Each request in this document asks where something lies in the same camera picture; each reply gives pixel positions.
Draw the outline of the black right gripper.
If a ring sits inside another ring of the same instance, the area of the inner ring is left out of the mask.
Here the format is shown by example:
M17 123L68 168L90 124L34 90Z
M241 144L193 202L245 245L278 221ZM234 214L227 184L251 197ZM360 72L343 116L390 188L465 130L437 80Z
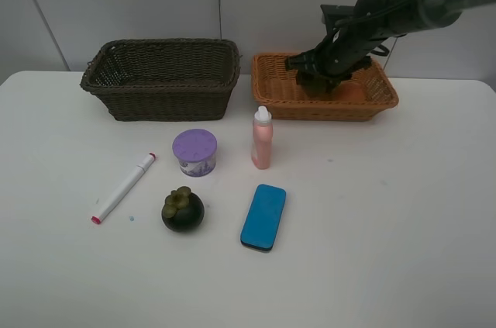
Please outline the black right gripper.
M336 29L312 50L285 60L288 71L297 71L300 86L319 86L321 78L348 81L372 64L370 52L384 42L384 29L376 25L353 25Z

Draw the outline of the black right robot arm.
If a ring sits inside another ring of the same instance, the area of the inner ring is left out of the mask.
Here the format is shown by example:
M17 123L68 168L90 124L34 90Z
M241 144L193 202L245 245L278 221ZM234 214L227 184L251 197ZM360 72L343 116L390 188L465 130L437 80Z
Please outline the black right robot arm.
M328 90L368 68L372 57L390 53L384 41L411 33L441 29L462 12L495 0L357 0L353 6L322 5L326 35L313 49L285 60L297 81L321 81Z

